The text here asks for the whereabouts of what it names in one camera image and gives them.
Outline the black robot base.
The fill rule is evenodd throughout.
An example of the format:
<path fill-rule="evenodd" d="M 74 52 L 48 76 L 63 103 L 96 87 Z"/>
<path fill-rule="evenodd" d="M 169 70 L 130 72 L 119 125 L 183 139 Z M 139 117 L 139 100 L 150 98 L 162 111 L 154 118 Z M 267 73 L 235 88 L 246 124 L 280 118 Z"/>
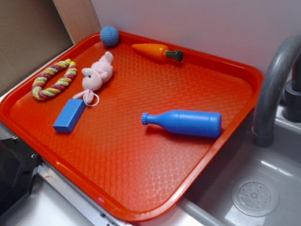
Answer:
<path fill-rule="evenodd" d="M 40 156 L 19 137 L 0 141 L 0 218 L 31 195 Z"/>

